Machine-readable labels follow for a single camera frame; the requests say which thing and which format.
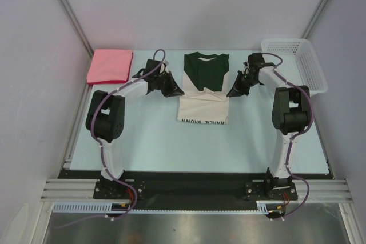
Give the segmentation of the white and dark green t-shirt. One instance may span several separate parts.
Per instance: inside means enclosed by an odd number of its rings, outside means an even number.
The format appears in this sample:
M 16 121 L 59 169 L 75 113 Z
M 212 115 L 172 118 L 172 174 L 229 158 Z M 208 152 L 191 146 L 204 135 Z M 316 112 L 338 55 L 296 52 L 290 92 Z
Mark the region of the white and dark green t-shirt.
M 182 89 L 177 120 L 226 125 L 229 115 L 229 54 L 184 55 Z

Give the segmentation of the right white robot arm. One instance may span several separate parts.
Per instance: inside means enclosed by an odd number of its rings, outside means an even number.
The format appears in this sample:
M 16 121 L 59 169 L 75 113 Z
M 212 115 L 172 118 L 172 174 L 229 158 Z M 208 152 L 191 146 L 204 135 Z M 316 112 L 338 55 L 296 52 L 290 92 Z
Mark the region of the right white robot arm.
M 291 152 L 296 138 L 311 128 L 314 115 L 308 86 L 295 85 L 279 72 L 283 59 L 273 53 L 253 53 L 239 71 L 227 97 L 248 96 L 250 88 L 266 86 L 274 95 L 272 124 L 277 130 L 277 140 L 272 162 L 268 168 L 271 180 L 265 182 L 264 193 L 277 199 L 284 193 L 280 180 L 294 178 L 291 173 Z

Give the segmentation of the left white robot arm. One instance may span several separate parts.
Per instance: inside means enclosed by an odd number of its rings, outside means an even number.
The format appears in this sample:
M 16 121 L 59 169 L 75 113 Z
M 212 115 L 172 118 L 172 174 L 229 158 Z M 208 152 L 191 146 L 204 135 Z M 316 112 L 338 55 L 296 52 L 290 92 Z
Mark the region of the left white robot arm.
M 114 140 L 124 130 L 126 104 L 155 90 L 166 98 L 184 95 L 172 72 L 166 69 L 167 65 L 167 61 L 148 59 L 145 67 L 127 83 L 110 92 L 97 90 L 93 93 L 86 116 L 86 128 L 98 143 L 101 175 L 110 180 L 106 191 L 114 198 L 120 198 L 126 193 L 126 183 L 119 180 L 124 173 L 123 165 L 112 152 Z

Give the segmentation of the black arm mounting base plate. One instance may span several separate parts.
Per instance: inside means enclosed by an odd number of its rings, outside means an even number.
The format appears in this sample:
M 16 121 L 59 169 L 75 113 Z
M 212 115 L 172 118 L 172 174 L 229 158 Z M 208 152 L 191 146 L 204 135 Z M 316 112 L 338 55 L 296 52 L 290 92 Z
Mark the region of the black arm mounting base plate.
M 104 179 L 99 171 L 62 170 L 58 178 L 93 179 L 94 199 L 136 199 L 137 210 L 253 210 L 257 201 L 301 200 L 299 187 L 273 187 L 264 173 L 127 171 L 120 179 L 125 185 Z

